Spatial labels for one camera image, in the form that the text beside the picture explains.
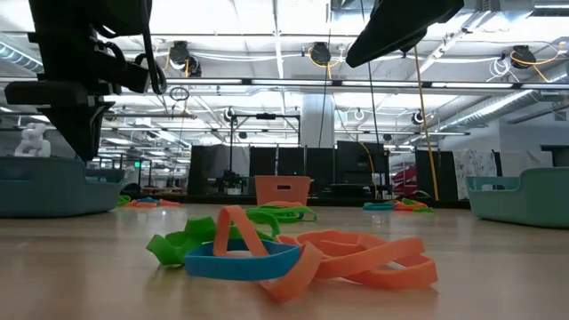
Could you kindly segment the teal plastic basket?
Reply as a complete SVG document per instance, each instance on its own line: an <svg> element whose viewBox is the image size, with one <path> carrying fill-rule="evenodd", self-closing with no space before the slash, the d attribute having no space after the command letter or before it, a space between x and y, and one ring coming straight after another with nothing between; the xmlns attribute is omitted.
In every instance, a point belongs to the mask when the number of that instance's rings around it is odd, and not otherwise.
<svg viewBox="0 0 569 320"><path fill-rule="evenodd" d="M531 168L517 177L468 176L466 185L479 219L569 228L569 167Z"/></svg>

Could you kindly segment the dark grey partition panel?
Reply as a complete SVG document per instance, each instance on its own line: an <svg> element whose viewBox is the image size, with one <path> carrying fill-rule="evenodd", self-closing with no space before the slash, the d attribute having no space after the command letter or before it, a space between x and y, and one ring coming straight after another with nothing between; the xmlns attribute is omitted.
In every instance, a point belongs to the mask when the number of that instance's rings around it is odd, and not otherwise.
<svg viewBox="0 0 569 320"><path fill-rule="evenodd" d="M229 146L194 146L188 172L189 195L241 195L249 176L250 149L233 147L233 172L228 170Z"/></svg>

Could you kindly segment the orange plastic basket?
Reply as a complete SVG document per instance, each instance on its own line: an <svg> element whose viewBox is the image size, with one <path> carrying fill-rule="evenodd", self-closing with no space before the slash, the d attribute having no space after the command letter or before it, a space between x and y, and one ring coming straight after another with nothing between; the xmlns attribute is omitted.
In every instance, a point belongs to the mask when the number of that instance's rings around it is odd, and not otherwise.
<svg viewBox="0 0 569 320"><path fill-rule="evenodd" d="M256 175L257 204L275 201L306 205L311 179L308 176Z"/></svg>

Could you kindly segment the white column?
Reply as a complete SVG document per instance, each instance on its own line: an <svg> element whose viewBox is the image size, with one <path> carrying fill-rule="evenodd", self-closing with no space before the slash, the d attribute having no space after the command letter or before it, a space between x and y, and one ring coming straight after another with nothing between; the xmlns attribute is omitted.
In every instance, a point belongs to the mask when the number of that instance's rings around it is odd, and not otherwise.
<svg viewBox="0 0 569 320"><path fill-rule="evenodd" d="M301 145L332 148L335 104L331 94L305 94L301 104Z"/></svg>

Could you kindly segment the black partition panel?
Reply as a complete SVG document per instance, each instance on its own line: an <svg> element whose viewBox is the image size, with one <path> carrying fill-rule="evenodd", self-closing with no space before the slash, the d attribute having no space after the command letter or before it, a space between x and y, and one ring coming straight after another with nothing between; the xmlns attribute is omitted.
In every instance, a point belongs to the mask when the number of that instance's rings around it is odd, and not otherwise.
<svg viewBox="0 0 569 320"><path fill-rule="evenodd" d="M333 148L250 148L250 175L309 176L332 183Z"/></svg>
<svg viewBox="0 0 569 320"><path fill-rule="evenodd" d="M437 177L439 200L442 202L457 201L458 189L453 153L451 151L434 151L432 155ZM428 151L418 150L415 152L415 166L418 190L435 197Z"/></svg>
<svg viewBox="0 0 569 320"><path fill-rule="evenodd" d="M382 144L340 140L335 149L336 182L347 184L372 184L372 174L384 174L387 170Z"/></svg>

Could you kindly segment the red rack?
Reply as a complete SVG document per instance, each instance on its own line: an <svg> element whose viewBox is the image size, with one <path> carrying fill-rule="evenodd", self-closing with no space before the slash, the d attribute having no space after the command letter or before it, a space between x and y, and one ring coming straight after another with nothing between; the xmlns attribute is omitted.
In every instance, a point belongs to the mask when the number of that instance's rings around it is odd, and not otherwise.
<svg viewBox="0 0 569 320"><path fill-rule="evenodd" d="M399 196L409 196L418 190L417 169L412 165L397 172L392 178L393 193Z"/></svg>

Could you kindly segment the silver air duct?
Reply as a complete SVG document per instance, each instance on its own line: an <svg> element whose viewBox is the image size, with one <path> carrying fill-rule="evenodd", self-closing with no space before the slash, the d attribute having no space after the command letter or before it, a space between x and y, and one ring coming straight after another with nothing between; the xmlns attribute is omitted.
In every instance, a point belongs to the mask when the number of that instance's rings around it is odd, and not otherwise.
<svg viewBox="0 0 569 320"><path fill-rule="evenodd" d="M441 123L439 131L449 132L461 127L472 127L487 123L535 103L561 100L563 96L567 95L569 95L569 90L524 90L503 97L492 97L446 119Z"/></svg>

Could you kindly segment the dark monitor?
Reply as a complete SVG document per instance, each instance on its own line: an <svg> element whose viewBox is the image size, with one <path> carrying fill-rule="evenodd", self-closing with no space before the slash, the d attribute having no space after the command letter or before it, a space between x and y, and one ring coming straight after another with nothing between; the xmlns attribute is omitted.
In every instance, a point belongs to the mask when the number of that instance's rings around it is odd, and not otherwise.
<svg viewBox="0 0 569 320"><path fill-rule="evenodd" d="M541 145L541 150L551 153L554 167L569 167L569 145Z"/></svg>

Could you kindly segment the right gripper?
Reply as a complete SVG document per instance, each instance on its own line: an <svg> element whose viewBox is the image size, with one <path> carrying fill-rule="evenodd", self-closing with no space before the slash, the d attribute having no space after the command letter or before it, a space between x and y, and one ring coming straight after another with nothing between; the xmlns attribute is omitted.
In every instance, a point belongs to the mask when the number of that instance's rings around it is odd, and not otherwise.
<svg viewBox="0 0 569 320"><path fill-rule="evenodd" d="M346 62L355 68L393 51L409 52L430 25L446 23L463 6L464 0L380 0Z"/></svg>

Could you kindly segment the black frame stand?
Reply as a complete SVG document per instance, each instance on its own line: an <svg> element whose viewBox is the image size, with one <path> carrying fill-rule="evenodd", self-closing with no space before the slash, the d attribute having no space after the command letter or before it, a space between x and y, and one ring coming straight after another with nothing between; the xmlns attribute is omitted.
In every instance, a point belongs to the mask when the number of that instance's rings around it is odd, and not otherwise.
<svg viewBox="0 0 569 320"><path fill-rule="evenodd" d="M228 170L233 172L233 147L234 147L234 132L237 128L239 128L242 124L244 124L252 115L241 115L241 114L232 114L229 117L229 165ZM301 116L300 115L278 115L278 114L271 114L271 113L257 113L254 115L257 120L277 120L283 119L286 124L289 124L297 133L297 145L301 145ZM295 119L298 123L297 127L294 127L290 124L290 119Z"/></svg>

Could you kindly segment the white robot figure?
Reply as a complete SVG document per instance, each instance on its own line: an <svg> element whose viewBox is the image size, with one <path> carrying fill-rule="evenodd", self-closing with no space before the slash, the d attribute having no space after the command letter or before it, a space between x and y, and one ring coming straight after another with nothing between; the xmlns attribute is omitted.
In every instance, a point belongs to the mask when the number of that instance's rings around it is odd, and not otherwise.
<svg viewBox="0 0 569 320"><path fill-rule="evenodd" d="M44 139L46 130L45 124L28 123L21 132L21 141L14 151L14 156L49 157L51 143Z"/></svg>

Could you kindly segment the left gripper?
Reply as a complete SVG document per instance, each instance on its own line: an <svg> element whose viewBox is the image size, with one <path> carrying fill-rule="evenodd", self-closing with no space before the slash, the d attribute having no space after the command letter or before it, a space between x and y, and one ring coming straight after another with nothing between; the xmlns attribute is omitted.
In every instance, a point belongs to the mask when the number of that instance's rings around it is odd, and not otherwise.
<svg viewBox="0 0 569 320"><path fill-rule="evenodd" d="M102 51L90 20L76 0L28 0L35 30L28 40L39 46L44 71L34 81L10 82L4 89L11 105L52 105L41 108L83 161L98 155L100 131L111 103L97 103L116 87L100 78Z"/></svg>

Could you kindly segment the blue plastic basket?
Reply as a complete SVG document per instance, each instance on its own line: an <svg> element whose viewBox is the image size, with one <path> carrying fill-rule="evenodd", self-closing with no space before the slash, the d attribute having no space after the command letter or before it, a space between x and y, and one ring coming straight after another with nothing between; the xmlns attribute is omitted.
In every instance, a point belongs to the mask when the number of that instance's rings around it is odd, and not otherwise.
<svg viewBox="0 0 569 320"><path fill-rule="evenodd" d="M0 156L0 218L61 218L116 207L119 169L88 169L62 157Z"/></svg>

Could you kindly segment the long ceiling light rail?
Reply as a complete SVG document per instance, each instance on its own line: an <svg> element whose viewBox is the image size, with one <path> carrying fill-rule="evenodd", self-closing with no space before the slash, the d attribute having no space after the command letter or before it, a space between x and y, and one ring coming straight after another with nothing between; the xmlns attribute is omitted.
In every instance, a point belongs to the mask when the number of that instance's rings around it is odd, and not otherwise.
<svg viewBox="0 0 569 320"><path fill-rule="evenodd" d="M172 85L266 85L266 86L369 86L380 88L417 88L413 81L364 80L307 80L307 79L253 79L253 78L170 78ZM569 90L567 83L487 83L487 82L422 82L426 88L448 89L512 89L512 90Z"/></svg>

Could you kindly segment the white patterned sheet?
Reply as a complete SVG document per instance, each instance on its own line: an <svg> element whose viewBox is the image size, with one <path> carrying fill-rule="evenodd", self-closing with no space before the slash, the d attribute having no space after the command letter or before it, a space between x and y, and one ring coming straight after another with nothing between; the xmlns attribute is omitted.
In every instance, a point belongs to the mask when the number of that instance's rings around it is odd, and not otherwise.
<svg viewBox="0 0 569 320"><path fill-rule="evenodd" d="M453 151L453 161L459 200L469 199L466 182L468 176L494 177L497 175L497 165L492 151L474 149Z"/></svg>

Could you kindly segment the black metal table frame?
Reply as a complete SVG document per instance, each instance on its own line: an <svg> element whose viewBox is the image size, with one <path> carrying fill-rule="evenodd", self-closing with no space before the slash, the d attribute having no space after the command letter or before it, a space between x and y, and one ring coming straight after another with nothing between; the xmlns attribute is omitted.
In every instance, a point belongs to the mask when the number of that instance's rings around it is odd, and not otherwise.
<svg viewBox="0 0 569 320"><path fill-rule="evenodd" d="M155 199L161 199L180 204L257 204L254 196L219 196L219 195L157 195ZM361 198L309 198L307 205L333 206L333 207L362 207L368 200ZM426 202L435 209L470 209L468 201L441 202L428 200Z"/></svg>

